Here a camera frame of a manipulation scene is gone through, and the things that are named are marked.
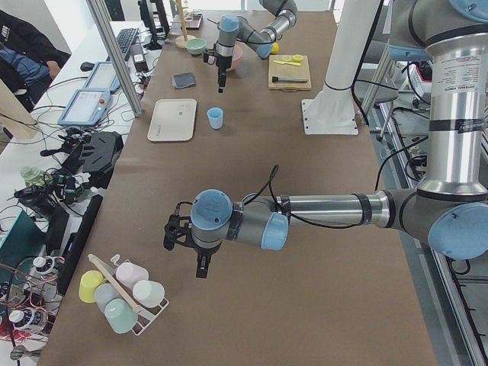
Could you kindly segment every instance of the light blue cap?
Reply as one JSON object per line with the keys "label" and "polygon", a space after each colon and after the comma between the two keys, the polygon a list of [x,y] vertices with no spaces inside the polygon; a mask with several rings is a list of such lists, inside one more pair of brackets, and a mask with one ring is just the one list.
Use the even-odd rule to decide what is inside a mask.
{"label": "light blue cap", "polygon": [[200,230],[217,230],[224,226],[232,216],[232,202],[217,189],[201,192],[191,207],[190,218]]}
{"label": "light blue cap", "polygon": [[390,45],[390,58],[394,61],[429,61],[430,55],[423,48]]}
{"label": "light blue cap", "polygon": [[488,2],[486,0],[449,0],[449,2],[466,18],[488,24]]}
{"label": "light blue cap", "polygon": [[256,53],[259,57],[265,59],[269,56],[271,50],[273,50],[273,43],[260,44],[256,49]]}
{"label": "light blue cap", "polygon": [[453,259],[471,259],[488,250],[488,205],[456,206],[438,218],[429,231],[429,245]]}
{"label": "light blue cap", "polygon": [[232,33],[239,28],[239,19],[233,15],[223,15],[220,19],[219,29],[221,31]]}
{"label": "light blue cap", "polygon": [[261,249],[280,250],[288,236],[288,218],[273,212],[262,234]]}

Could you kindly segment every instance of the cutting board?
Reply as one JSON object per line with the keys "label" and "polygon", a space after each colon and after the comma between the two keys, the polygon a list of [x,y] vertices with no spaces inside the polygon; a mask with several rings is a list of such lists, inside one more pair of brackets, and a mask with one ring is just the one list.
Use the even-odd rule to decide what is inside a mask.
{"label": "cutting board", "polygon": [[[310,69],[308,67],[308,57],[303,56],[303,61],[301,66],[292,65],[278,65],[274,63],[273,60],[282,61],[283,55],[270,55],[269,56],[269,66],[268,66],[268,88],[270,90],[311,90],[312,82],[310,81]],[[271,78],[273,76],[287,76],[291,78],[307,78],[308,82],[298,83],[298,82],[273,82]]]}

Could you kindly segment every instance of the dark clothing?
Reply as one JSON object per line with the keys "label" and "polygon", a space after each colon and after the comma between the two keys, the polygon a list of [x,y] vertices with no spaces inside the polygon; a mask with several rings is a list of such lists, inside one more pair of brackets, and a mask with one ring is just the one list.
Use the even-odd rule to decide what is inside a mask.
{"label": "dark clothing", "polygon": [[[0,42],[41,65],[46,65],[47,61],[56,61],[59,67],[63,67],[69,58],[67,53],[58,51],[35,26],[4,11],[0,11]],[[17,70],[1,58],[0,79],[12,92],[28,89]]]}

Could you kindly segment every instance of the yellow cup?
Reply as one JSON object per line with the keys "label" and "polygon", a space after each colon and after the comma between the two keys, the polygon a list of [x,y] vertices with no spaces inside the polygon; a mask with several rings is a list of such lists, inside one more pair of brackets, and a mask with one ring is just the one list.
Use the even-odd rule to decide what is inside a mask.
{"label": "yellow cup", "polygon": [[104,276],[99,271],[88,271],[82,276],[79,282],[78,295],[84,303],[95,302],[95,290],[104,283]]}

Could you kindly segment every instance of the green cup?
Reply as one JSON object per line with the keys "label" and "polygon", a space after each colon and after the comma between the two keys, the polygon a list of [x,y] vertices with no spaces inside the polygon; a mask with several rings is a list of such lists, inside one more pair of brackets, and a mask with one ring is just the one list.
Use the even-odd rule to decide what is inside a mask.
{"label": "green cup", "polygon": [[104,314],[112,329],[117,334],[129,332],[137,323],[137,314],[122,299],[113,299],[108,303],[105,307]]}

